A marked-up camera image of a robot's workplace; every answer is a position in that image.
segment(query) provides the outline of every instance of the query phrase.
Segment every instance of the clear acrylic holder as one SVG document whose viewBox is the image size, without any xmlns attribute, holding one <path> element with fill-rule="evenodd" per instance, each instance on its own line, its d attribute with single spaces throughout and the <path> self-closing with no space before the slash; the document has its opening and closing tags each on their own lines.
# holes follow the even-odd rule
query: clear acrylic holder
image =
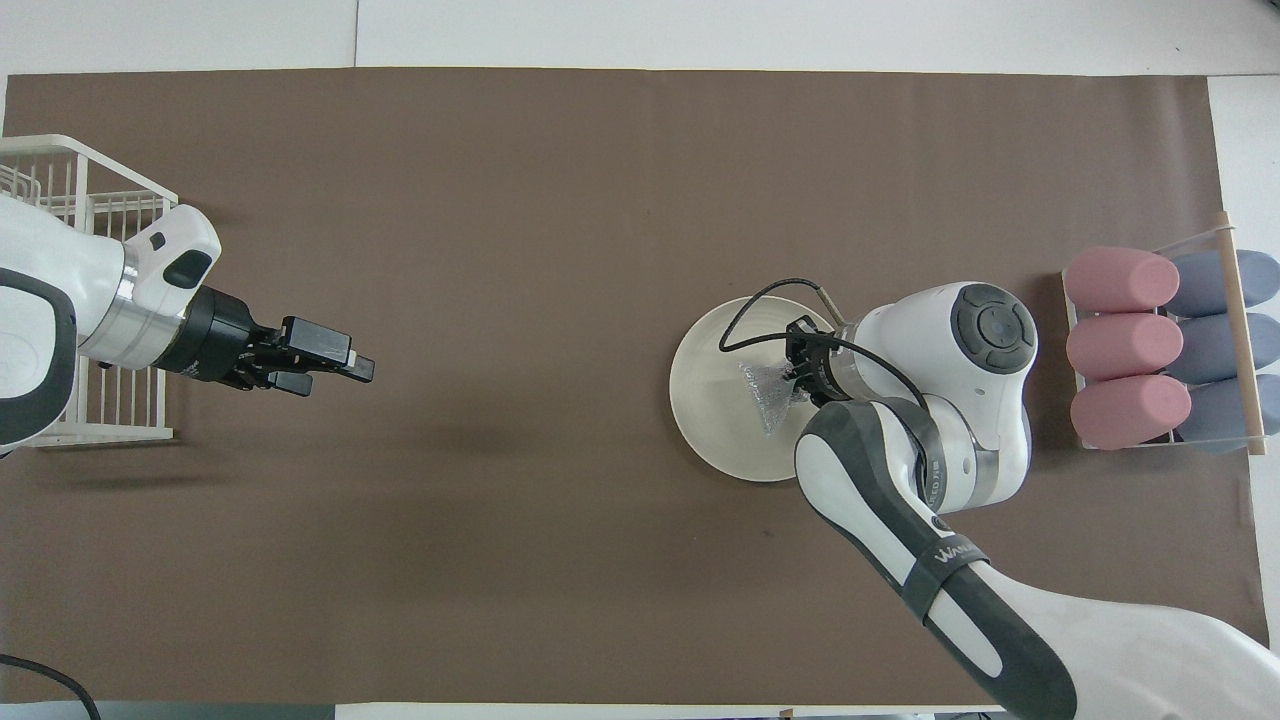
<svg viewBox="0 0 1280 720">
<path fill-rule="evenodd" d="M 1153 252 L 1169 259 L 1190 252 L 1203 252 L 1210 250 L 1216 250 L 1219 252 L 1219 258 L 1222 264 L 1222 284 L 1226 290 L 1226 314 L 1231 325 L 1231 342 L 1235 346 L 1235 374 L 1240 379 L 1240 400 L 1243 401 L 1242 406 L 1244 409 L 1244 428 L 1248 434 L 1236 438 L 1184 441 L 1179 439 L 1170 432 L 1130 447 L 1169 447 L 1178 445 L 1194 446 L 1224 442 L 1245 442 L 1249 455 L 1267 454 L 1267 438 L 1262 427 L 1262 400 L 1258 396 L 1258 374 L 1257 370 L 1253 369 L 1253 345 L 1249 341 L 1249 324 L 1245 315 L 1244 291 L 1240 282 L 1240 264 L 1235 255 L 1236 246 L 1235 234 L 1233 232 L 1235 225 L 1231 224 L 1231 219 L 1226 213 L 1219 213 L 1215 220 L 1216 224 L 1212 229 L 1180 240 L 1171 245 L 1166 245 L 1158 250 L 1153 250 Z M 1061 278 L 1065 282 L 1066 270 L 1062 270 Z M 1076 323 L 1082 319 L 1096 315 L 1096 313 L 1082 313 L 1076 310 L 1071 300 L 1066 297 L 1065 284 L 1062 288 L 1062 299 L 1066 304 L 1068 331 L 1075 328 Z M 1153 313 L 1166 315 L 1174 320 L 1179 319 L 1178 315 L 1167 313 L 1164 307 L 1157 307 Z M 1087 380 L 1079 373 L 1074 374 L 1076 392 L 1091 384 L 1091 380 Z M 1097 450 L 1097 447 L 1091 446 L 1084 441 L 1080 441 L 1080 446 L 1087 450 Z"/>
</svg>

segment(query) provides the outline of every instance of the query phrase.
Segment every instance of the black band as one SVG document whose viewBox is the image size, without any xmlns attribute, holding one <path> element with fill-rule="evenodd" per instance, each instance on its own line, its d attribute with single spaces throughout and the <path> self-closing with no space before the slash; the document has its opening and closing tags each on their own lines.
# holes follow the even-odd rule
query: black band
<svg viewBox="0 0 1280 720">
<path fill-rule="evenodd" d="M 915 441 L 915 448 L 920 452 L 915 464 L 915 492 L 929 510 L 937 512 L 947 497 L 947 464 L 938 424 L 929 416 L 928 409 L 910 400 L 882 397 L 877 402 L 888 407 Z"/>
<path fill-rule="evenodd" d="M 902 583 L 902 602 L 916 620 L 924 623 L 933 598 L 942 592 L 947 579 L 956 570 L 978 560 L 991 561 L 969 538 L 961 534 L 938 538 L 915 559 L 915 565 L 906 574 L 906 580 Z"/>
<path fill-rule="evenodd" d="M 243 300 L 201 286 L 187 305 L 187 319 L 155 366 L 197 380 L 219 380 L 236 366 L 255 327 Z"/>
</svg>

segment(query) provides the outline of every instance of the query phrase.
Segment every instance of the white wire rack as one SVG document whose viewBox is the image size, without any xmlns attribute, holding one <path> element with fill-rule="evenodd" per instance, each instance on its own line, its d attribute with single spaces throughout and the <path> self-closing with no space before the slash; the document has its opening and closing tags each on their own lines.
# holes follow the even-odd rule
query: white wire rack
<svg viewBox="0 0 1280 720">
<path fill-rule="evenodd" d="M 178 202 L 163 186 L 60 135 L 0 137 L 0 193 L 35 205 L 81 232 L 120 242 Z M 170 438 L 163 370 L 101 368 L 79 357 L 67 409 L 31 445 Z"/>
</svg>

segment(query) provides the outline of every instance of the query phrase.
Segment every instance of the black circular button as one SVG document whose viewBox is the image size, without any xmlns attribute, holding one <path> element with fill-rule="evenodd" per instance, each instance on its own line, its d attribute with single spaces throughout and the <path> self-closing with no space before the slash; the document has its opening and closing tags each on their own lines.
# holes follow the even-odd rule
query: black circular button
<svg viewBox="0 0 1280 720">
<path fill-rule="evenodd" d="M 979 368 L 1005 375 L 1036 356 L 1036 323 L 1007 291 L 986 283 L 963 288 L 951 306 L 951 333 Z"/>
<path fill-rule="evenodd" d="M 1012 347 L 1023 336 L 1023 324 L 1009 307 L 993 305 L 978 314 L 978 332 L 996 347 Z"/>
</svg>

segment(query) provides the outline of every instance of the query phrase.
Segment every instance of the dish rack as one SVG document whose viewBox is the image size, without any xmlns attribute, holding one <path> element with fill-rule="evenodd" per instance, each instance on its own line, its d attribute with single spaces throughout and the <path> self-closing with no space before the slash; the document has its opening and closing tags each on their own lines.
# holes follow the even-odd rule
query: dish rack
<svg viewBox="0 0 1280 720">
<path fill-rule="evenodd" d="M 1231 219 L 1226 213 L 1217 213 L 1215 217 L 1215 227 L 1204 231 L 1199 234 L 1180 240 L 1178 242 L 1166 245 L 1157 250 L 1153 250 L 1156 255 L 1162 255 L 1169 259 L 1178 258 L 1180 255 L 1187 255 L 1190 252 L 1203 252 L 1216 250 L 1222 265 L 1222 283 L 1226 290 L 1226 314 L 1231 327 L 1231 342 L 1235 346 L 1235 372 L 1236 377 L 1240 379 L 1240 400 L 1244 407 L 1244 428 L 1248 433 L 1245 437 L 1239 438 L 1220 438 L 1210 441 L 1184 441 L 1178 438 L 1172 432 L 1165 433 L 1157 438 L 1149 439 L 1142 445 L 1135 445 L 1132 447 L 1169 447 L 1176 445 L 1208 445 L 1208 443 L 1222 443 L 1231 441 L 1245 441 L 1249 455 L 1266 455 L 1267 454 L 1267 438 L 1262 427 L 1262 400 L 1258 396 L 1258 375 L 1257 370 L 1253 369 L 1253 345 L 1249 342 L 1249 325 L 1248 318 L 1245 315 L 1244 307 L 1244 291 L 1242 290 L 1240 282 L 1240 264 L 1235 255 L 1235 225 L 1231 224 Z M 1062 297 L 1066 302 L 1066 327 L 1068 331 L 1075 328 L 1084 318 L 1096 315 L 1094 313 L 1082 313 L 1076 310 L 1075 305 L 1069 297 L 1066 297 L 1066 272 L 1061 273 L 1061 279 L 1064 281 Z M 1178 315 L 1172 315 L 1164 307 L 1157 307 L 1153 310 L 1160 315 L 1165 315 L 1172 320 L 1180 319 Z M 1075 389 L 1076 392 L 1084 389 L 1091 382 L 1087 380 L 1079 373 L 1075 374 Z M 1097 450 L 1096 447 L 1080 442 L 1082 447 L 1087 450 Z"/>
<path fill-rule="evenodd" d="M 124 242 L 178 204 L 178 196 L 61 135 L 0 137 L 0 193 L 73 228 Z M 72 397 L 29 445 L 74 446 L 173 438 L 165 373 L 102 368 L 77 357 Z"/>
</svg>

